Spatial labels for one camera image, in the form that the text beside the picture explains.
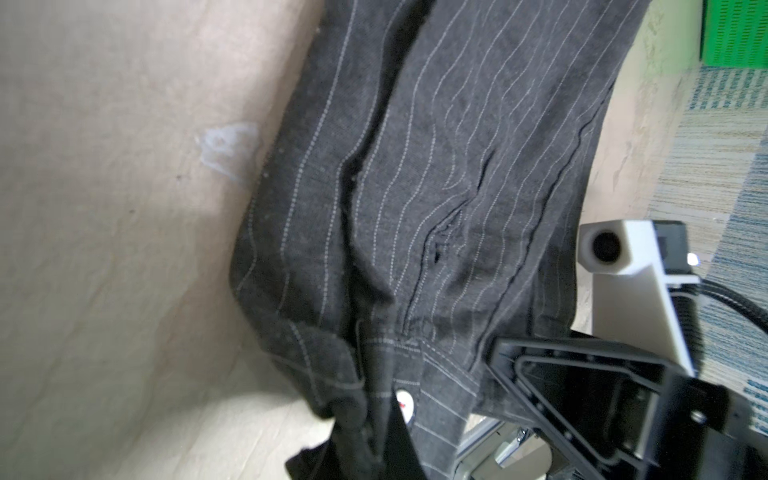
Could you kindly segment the grey pinstriped long sleeve shirt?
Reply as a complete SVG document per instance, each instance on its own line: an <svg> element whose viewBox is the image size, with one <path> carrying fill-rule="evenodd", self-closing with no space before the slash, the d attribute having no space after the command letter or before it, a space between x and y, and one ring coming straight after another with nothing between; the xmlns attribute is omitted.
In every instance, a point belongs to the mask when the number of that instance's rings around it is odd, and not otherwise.
<svg viewBox="0 0 768 480"><path fill-rule="evenodd" d="M497 338L566 337L590 168L644 1L329 1L237 235L262 350L334 422L294 479L427 479L471 415L531 424Z"/></svg>

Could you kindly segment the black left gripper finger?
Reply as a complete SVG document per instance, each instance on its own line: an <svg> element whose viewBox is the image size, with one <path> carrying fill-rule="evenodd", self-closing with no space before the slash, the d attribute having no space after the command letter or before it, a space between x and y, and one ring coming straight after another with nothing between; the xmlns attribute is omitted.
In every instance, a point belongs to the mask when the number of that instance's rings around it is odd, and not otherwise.
<svg viewBox="0 0 768 480"><path fill-rule="evenodd" d="M426 480L400 407L392 407L384 448L385 480Z"/></svg>

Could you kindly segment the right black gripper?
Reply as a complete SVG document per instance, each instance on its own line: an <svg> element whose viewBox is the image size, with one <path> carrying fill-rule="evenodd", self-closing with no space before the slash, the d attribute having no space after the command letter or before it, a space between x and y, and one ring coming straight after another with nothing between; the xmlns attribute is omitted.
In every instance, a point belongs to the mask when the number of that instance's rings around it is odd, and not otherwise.
<svg viewBox="0 0 768 480"><path fill-rule="evenodd" d="M585 479L765 479L767 438L725 386L594 338L497 338L493 377Z"/></svg>

